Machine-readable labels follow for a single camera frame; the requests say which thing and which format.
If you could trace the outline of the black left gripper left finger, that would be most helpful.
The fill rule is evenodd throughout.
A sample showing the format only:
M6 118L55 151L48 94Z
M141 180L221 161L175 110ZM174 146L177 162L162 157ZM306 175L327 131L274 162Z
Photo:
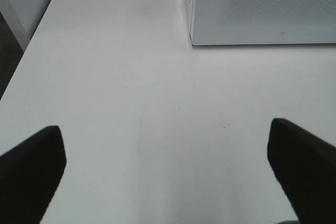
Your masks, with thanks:
M1 223L40 223L66 164L56 125L41 129L1 155Z

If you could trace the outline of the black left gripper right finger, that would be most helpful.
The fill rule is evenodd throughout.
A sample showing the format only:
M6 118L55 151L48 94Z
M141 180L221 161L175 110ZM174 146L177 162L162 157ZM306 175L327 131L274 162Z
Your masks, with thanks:
M335 223L335 146L275 118L267 159L300 223Z

